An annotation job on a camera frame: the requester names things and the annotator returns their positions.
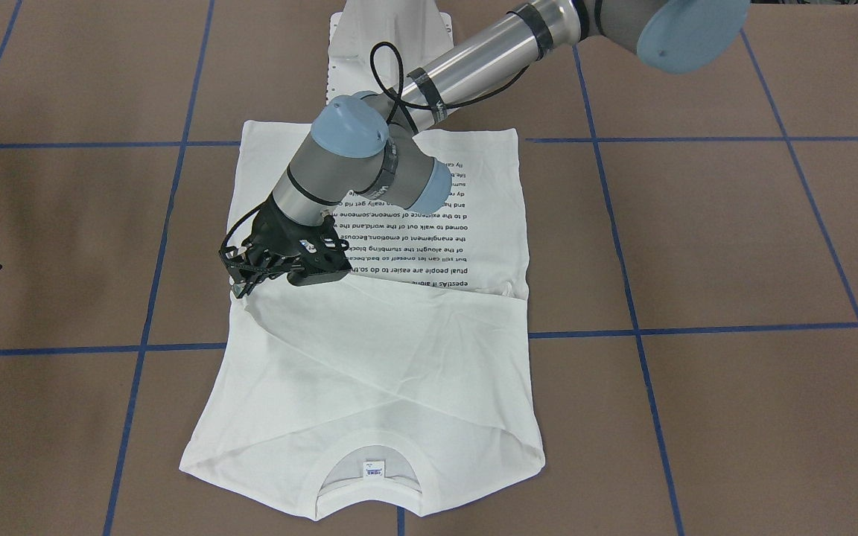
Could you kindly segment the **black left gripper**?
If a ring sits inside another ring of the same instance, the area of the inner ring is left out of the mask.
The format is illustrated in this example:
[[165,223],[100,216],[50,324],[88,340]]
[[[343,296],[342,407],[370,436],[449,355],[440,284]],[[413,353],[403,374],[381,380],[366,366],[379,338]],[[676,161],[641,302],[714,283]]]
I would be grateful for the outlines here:
[[317,225],[294,223],[273,198],[265,200],[253,218],[250,246],[219,248],[219,257],[233,280],[232,295],[237,299],[248,296],[267,278],[279,277],[284,264],[292,268],[300,255],[343,253],[347,258],[349,244],[340,238],[334,224],[334,217],[325,212]]

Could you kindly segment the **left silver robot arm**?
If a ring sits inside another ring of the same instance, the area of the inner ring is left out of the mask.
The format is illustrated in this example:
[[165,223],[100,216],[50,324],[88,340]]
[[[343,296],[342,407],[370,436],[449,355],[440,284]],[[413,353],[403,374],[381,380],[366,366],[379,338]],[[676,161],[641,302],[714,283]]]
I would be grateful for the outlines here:
[[334,96],[314,119],[272,193],[242,218],[238,246],[219,258],[240,299],[266,279],[292,285],[349,274],[348,242],[331,210],[360,194],[419,214],[443,207],[451,173],[414,136],[505,91],[562,45],[602,35],[644,64],[684,74],[711,63],[746,23],[749,1],[528,1],[377,92]]

